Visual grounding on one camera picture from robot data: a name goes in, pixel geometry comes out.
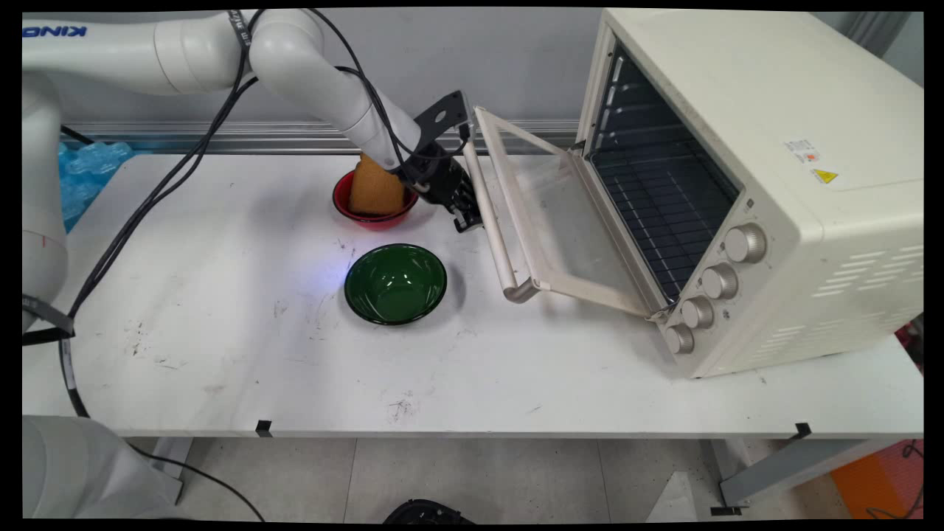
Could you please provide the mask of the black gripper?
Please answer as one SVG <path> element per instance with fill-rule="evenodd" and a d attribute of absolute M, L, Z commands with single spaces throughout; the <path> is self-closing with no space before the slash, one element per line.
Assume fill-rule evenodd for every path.
<path fill-rule="evenodd" d="M 442 145 L 426 145 L 400 166 L 400 179 L 425 201 L 452 209 L 458 233 L 482 226 L 474 186 L 468 172 Z"/>

